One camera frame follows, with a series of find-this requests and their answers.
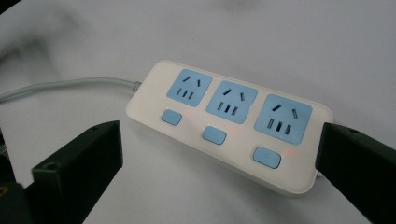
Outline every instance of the power strip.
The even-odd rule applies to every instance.
[[[324,105],[183,64],[157,63],[128,116],[269,189],[293,196],[314,184]]]

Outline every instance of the electrical outlet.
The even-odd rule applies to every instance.
[[[212,77],[183,69],[175,80],[167,97],[190,106],[198,106]]]
[[[126,112],[136,124],[289,196],[314,184],[323,123],[332,122],[324,105],[168,61],[154,66]]]
[[[222,81],[206,108],[208,113],[241,124],[245,122],[257,91],[247,86]]]
[[[262,106],[254,129],[285,142],[300,145],[311,113],[310,105],[270,94]]]

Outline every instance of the white cable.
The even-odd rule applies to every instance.
[[[137,89],[139,89],[139,86],[142,84],[141,82],[132,82],[132,81],[127,81],[113,77],[87,77],[87,78],[73,79],[67,81],[48,82],[48,83],[35,84],[32,86],[27,86],[17,89],[15,91],[9,91],[0,94],[0,104],[3,103],[4,101],[9,100],[12,97],[16,97],[18,95],[22,95],[28,92],[74,87],[74,86],[94,84],[94,83],[110,83],[110,84],[126,86],[131,88],[133,91],[137,91]]]

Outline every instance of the light blue button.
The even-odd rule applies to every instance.
[[[226,136],[225,132],[212,126],[207,126],[202,134],[204,139],[217,145],[223,144]]]
[[[280,155],[265,147],[257,147],[253,154],[253,160],[276,169],[280,164]]]
[[[161,119],[165,122],[172,124],[172,125],[178,125],[178,123],[181,120],[181,114],[179,114],[173,110],[167,109],[167,110],[163,111],[163,116],[161,117]]]

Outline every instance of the white table surface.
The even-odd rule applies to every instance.
[[[396,148],[395,1],[54,2],[23,0],[0,15],[0,92],[143,81],[171,60],[322,103],[336,123]],[[98,85],[0,104],[17,181],[28,186],[36,164],[118,119],[124,165],[84,223],[369,223],[324,177],[286,198],[134,125],[132,96]]]

